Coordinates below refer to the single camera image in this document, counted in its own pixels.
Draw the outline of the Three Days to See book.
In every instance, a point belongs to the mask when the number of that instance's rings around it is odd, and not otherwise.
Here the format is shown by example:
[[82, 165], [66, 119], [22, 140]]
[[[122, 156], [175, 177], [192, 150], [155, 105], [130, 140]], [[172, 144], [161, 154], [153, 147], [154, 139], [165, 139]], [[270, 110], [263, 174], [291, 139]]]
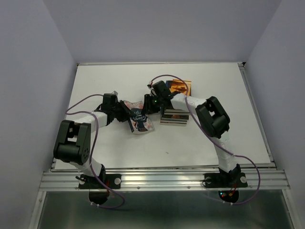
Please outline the Three Days to See book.
[[176, 120], [176, 121], [188, 121], [189, 119], [181, 119], [181, 118], [165, 118], [161, 117], [160, 120]]

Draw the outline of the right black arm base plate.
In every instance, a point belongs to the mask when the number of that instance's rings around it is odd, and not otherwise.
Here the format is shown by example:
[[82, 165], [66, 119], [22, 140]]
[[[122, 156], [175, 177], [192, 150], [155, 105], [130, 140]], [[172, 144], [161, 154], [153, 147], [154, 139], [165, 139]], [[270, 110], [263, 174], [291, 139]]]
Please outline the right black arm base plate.
[[202, 184], [206, 188], [245, 188], [248, 187], [245, 173], [239, 173], [233, 179], [221, 173], [205, 173]]

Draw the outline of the Tale of Two Cities book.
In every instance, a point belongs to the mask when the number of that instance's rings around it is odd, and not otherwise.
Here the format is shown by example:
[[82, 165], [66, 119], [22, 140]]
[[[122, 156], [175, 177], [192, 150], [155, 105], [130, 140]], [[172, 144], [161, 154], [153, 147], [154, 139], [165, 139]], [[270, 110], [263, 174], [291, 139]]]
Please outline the Tale of Two Cities book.
[[189, 116], [188, 115], [168, 115], [168, 114], [163, 114], [163, 115], [161, 115], [161, 118], [188, 120]]

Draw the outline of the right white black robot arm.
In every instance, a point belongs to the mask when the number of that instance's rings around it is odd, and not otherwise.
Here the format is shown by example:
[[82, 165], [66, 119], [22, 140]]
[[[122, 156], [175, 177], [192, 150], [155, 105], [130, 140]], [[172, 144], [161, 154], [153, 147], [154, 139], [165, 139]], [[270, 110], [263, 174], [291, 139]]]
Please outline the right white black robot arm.
[[204, 100], [179, 91], [171, 92], [164, 81], [150, 82], [148, 88], [151, 92], [144, 96], [144, 114], [153, 114], [162, 108], [172, 106], [176, 110], [188, 111], [192, 116], [197, 115], [195, 122], [214, 144], [219, 162], [219, 173], [215, 178], [206, 177], [205, 183], [216, 187], [237, 187], [241, 168], [234, 154], [228, 150], [230, 118], [218, 99], [212, 96]]

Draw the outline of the floral cover white book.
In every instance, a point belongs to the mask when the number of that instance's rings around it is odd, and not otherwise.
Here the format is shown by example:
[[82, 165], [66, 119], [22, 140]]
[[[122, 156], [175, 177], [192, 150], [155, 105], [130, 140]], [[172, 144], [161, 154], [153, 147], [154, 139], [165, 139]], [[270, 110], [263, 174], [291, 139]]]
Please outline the floral cover white book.
[[128, 123], [133, 134], [147, 134], [154, 130], [154, 126], [149, 117], [142, 114], [143, 102], [129, 102], [124, 100], [124, 104], [129, 108], [135, 116], [131, 116], [128, 119]]

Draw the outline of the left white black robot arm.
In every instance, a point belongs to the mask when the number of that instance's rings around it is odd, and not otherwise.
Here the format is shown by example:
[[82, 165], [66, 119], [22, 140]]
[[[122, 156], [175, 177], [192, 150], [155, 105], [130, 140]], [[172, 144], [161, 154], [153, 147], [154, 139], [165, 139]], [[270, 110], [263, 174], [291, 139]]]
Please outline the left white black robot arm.
[[119, 101], [116, 94], [103, 94], [102, 103], [92, 111], [83, 111], [83, 118], [63, 120], [57, 134], [53, 156], [76, 167], [80, 189], [120, 189], [121, 174], [106, 174], [103, 164], [93, 158], [99, 129], [113, 120], [125, 122], [136, 114]]

